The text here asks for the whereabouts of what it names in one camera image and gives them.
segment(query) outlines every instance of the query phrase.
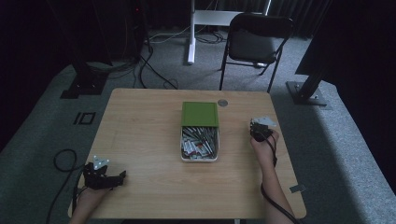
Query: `wooden table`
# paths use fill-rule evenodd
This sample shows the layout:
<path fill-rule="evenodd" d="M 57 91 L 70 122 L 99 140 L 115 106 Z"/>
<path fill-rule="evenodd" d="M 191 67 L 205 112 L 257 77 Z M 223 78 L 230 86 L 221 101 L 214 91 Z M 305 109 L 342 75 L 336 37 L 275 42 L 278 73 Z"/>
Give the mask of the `wooden table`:
<path fill-rule="evenodd" d="M 217 102 L 219 158 L 186 163 L 180 158 L 184 101 Z M 110 159 L 108 175 L 127 171 L 95 210 L 96 218 L 263 218 L 261 171 L 249 143 L 251 118 L 277 123 L 271 97 L 253 91 L 115 89 L 92 144 L 93 155 Z M 297 180 L 280 127 L 276 171 L 294 214 L 305 216 Z"/>

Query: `green lid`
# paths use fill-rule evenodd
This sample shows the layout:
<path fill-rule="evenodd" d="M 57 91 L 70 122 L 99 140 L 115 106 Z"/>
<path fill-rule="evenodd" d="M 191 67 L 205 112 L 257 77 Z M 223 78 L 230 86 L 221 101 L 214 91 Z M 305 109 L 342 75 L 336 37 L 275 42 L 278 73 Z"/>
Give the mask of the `green lid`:
<path fill-rule="evenodd" d="M 183 102 L 181 126 L 219 127 L 216 103 Z"/>

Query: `human hand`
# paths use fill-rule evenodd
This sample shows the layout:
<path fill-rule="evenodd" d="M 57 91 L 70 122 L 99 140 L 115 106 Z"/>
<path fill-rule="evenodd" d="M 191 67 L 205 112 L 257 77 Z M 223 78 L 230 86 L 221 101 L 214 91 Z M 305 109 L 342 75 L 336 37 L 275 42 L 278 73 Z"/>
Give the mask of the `human hand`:
<path fill-rule="evenodd" d="M 273 130 L 272 137 L 268 137 L 268 142 L 274 147 L 277 140 L 279 139 L 279 133 Z M 260 167 L 264 169 L 268 165 L 274 167 L 274 153 L 271 146 L 267 141 L 257 142 L 253 137 L 250 138 L 250 144 L 252 145 L 256 154 L 257 160 L 259 161 Z"/>

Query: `table leg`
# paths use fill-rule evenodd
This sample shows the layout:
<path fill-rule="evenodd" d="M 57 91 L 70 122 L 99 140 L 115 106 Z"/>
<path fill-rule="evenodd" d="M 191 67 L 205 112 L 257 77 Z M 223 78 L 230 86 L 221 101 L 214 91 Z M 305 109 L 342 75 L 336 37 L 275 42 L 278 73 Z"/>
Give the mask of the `table leg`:
<path fill-rule="evenodd" d="M 190 47 L 189 47 L 189 59 L 188 63 L 193 64 L 195 58 L 195 0 L 191 0 L 191 34 L 190 34 Z"/>

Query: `black chair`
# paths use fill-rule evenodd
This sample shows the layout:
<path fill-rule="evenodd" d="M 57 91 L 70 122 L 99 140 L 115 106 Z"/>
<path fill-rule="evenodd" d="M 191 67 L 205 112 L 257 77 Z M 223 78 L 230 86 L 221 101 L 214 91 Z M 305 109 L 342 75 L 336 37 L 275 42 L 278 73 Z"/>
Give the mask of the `black chair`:
<path fill-rule="evenodd" d="M 293 32 L 293 21 L 283 17 L 270 17 L 255 13 L 241 13 L 236 15 L 231 23 L 221 64 L 222 89 L 225 64 L 228 56 L 234 61 L 244 63 L 229 63 L 245 66 L 259 66 L 264 64 L 262 75 L 268 66 L 275 63 L 274 72 L 267 92 L 270 92 L 276 69 L 282 55 L 282 49 Z"/>

